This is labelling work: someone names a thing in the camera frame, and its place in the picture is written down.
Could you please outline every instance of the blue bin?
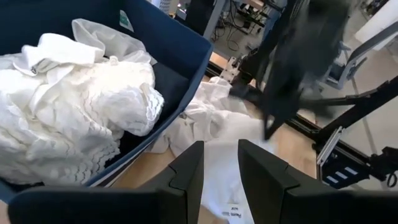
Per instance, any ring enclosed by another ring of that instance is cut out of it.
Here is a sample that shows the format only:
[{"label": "blue bin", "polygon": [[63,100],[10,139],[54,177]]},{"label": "blue bin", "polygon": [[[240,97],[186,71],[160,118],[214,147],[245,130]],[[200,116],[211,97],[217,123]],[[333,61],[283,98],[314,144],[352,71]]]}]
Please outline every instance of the blue bin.
[{"label": "blue bin", "polygon": [[[120,10],[127,14],[134,32],[120,26]],[[150,134],[137,137],[125,133],[121,154],[85,184],[107,187],[185,109],[205,74],[213,47],[147,0],[0,0],[0,55],[18,53],[25,44],[37,45],[43,33],[73,39],[71,22],[77,18],[104,24],[141,40],[158,61],[154,65],[155,89],[165,98],[164,110]],[[0,200],[7,203],[28,187],[33,186],[0,180]]]}]

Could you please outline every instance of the tag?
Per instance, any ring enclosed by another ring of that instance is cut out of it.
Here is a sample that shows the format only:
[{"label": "tag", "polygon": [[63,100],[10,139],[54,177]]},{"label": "tag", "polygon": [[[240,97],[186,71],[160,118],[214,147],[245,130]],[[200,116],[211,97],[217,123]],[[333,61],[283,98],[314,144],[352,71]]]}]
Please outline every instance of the tag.
[{"label": "tag", "polygon": [[243,224],[243,210],[238,204],[227,204],[223,209],[223,216],[229,224]]},{"label": "tag", "polygon": [[127,17],[126,12],[124,12],[123,10],[120,10],[119,25],[134,32],[134,29],[132,28],[130,20]]}]

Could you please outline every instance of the white fabric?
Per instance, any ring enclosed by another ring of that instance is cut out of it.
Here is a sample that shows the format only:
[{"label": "white fabric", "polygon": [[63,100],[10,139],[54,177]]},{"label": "white fabric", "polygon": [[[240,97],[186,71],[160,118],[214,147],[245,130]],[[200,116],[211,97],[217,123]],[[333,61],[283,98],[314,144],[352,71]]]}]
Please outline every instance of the white fabric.
[{"label": "white fabric", "polygon": [[249,116],[241,100],[228,96],[231,85],[218,77],[200,86],[185,111],[155,142],[149,152],[168,147],[177,157],[195,141],[205,141],[205,179],[202,205],[220,218],[227,203],[238,203],[245,223],[253,223],[238,167],[238,140],[252,142],[269,152],[274,146],[262,142],[262,121]]},{"label": "white fabric", "polygon": [[103,62],[103,50],[57,34],[23,49],[0,57],[0,176],[7,181],[83,184],[119,154],[123,130],[144,136],[155,125],[164,99],[149,62]]},{"label": "white fabric", "polygon": [[102,56],[114,55],[125,62],[142,62],[151,65],[157,63],[140,40],[110,27],[85,19],[75,19],[72,21],[72,29],[77,42],[101,49]]}]

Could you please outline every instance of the floor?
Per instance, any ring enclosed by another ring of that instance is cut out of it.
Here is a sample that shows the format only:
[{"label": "floor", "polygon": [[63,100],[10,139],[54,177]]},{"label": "floor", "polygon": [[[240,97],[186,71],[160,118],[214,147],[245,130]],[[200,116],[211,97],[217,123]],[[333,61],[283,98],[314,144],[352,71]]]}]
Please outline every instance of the floor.
[{"label": "floor", "polygon": [[[344,42],[348,47],[355,49],[361,44],[354,38],[354,34],[366,21],[367,19],[360,10],[353,13],[344,34]],[[239,25],[240,22],[239,17],[237,17],[236,23]],[[232,46],[231,42],[228,44],[226,41],[229,33],[229,28],[226,28],[225,35],[221,36],[215,42],[216,52],[226,58],[238,57],[241,54],[248,53],[247,43],[259,43],[261,41],[261,33],[256,34],[256,29],[257,27],[249,35],[244,35],[240,31],[234,32],[230,40],[237,42],[239,48],[231,49],[235,45]],[[380,51],[368,53],[368,61],[358,70],[352,81],[346,83],[345,87],[340,91],[329,86],[324,86],[323,97],[334,98],[363,93],[394,78],[398,75],[398,54],[396,52],[398,52],[398,44],[392,43]],[[334,107],[335,118],[349,108],[350,106]],[[388,102],[349,127],[342,139],[369,156],[371,154],[380,154],[385,146],[398,147],[398,122],[394,122],[394,114],[398,114],[398,98]],[[321,118],[317,119],[320,126],[325,126],[330,121]],[[398,187],[388,189],[385,183],[380,183],[380,181],[373,178],[364,180],[352,187],[369,190],[398,190]]]}]

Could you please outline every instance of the white garment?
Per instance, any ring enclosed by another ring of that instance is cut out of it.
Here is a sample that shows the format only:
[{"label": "white garment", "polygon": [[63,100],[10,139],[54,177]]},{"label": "white garment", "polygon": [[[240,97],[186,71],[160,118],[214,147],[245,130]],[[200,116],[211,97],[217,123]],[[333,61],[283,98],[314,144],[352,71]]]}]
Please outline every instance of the white garment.
[{"label": "white garment", "polygon": [[238,140],[252,142],[269,152],[274,146],[263,142],[263,124],[248,115],[244,103],[228,96],[231,85],[218,77],[200,86],[185,111],[155,142],[149,152],[171,148],[177,157],[195,141],[205,141],[205,178],[202,205],[220,218],[228,203],[238,203],[245,223],[253,223],[239,174]]},{"label": "white garment", "polygon": [[94,63],[102,50],[57,34],[24,49],[0,57],[0,176],[7,181],[83,184],[119,154],[123,130],[143,136],[155,125],[164,99],[149,63],[115,56]]},{"label": "white garment", "polygon": [[72,29],[77,42],[101,49],[102,56],[114,55],[124,62],[157,63],[141,41],[110,27],[85,19],[74,19]]}]

